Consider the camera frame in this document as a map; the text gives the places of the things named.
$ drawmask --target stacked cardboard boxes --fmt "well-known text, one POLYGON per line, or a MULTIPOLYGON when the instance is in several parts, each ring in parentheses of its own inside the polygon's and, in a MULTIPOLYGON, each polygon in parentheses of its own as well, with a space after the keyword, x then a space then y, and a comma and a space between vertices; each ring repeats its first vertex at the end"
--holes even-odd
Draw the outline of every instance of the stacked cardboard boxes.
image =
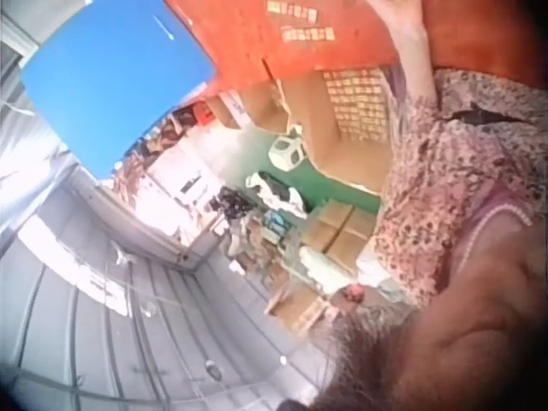
POLYGON ((374 214, 329 200, 307 222, 301 244, 325 254, 355 277, 356 259, 372 235, 375 223, 374 214))

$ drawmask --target cheek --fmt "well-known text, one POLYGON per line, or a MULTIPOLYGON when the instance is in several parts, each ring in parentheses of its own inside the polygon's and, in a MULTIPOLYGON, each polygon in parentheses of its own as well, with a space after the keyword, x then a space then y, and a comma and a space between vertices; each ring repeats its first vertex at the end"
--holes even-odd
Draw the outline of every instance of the cheek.
POLYGON ((508 383, 515 364, 499 331, 480 331, 450 347, 419 350, 422 354, 408 351, 413 358, 405 361, 396 385, 396 397, 408 411, 481 409, 508 383))

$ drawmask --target woman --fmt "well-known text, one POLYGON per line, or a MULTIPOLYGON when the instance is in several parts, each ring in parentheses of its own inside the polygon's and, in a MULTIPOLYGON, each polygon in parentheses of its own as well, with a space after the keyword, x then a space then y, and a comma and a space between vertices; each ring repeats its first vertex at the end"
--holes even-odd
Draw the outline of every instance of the woman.
POLYGON ((487 74, 433 74, 421 1, 370 4, 389 29, 407 87, 370 247, 423 307, 473 244, 478 252, 545 210, 548 95, 487 74))
MULTIPOLYGON (((545 221, 528 227, 546 207, 546 91, 455 69, 434 74, 421 1, 369 3, 407 88, 370 246, 421 310, 376 333, 353 321, 330 384, 308 408, 279 409, 536 409, 530 395, 493 401, 547 320, 545 221)), ((548 386, 529 388, 544 395, 548 386)))

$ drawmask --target white container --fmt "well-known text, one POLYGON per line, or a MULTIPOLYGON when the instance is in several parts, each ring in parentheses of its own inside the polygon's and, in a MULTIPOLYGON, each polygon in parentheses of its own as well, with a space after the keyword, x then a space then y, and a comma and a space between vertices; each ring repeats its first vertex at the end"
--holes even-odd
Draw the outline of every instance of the white container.
POLYGON ((268 157, 277 169, 287 172, 301 164, 307 155, 301 137, 280 135, 268 151, 268 157))

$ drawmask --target green floor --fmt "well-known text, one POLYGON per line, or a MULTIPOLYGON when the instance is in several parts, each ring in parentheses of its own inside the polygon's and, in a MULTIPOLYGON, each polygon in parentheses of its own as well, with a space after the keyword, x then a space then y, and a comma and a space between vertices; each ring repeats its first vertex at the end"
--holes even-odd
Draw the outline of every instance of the green floor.
POLYGON ((322 176, 309 161, 303 162, 289 173, 274 167, 268 158, 268 150, 275 136, 258 130, 246 130, 237 139, 239 149, 236 155, 232 153, 234 163, 230 167, 230 173, 225 176, 225 181, 229 185, 244 188, 244 180, 247 176, 256 171, 266 171, 299 190, 312 206, 323 200, 334 199, 369 212, 377 212, 377 196, 322 176))

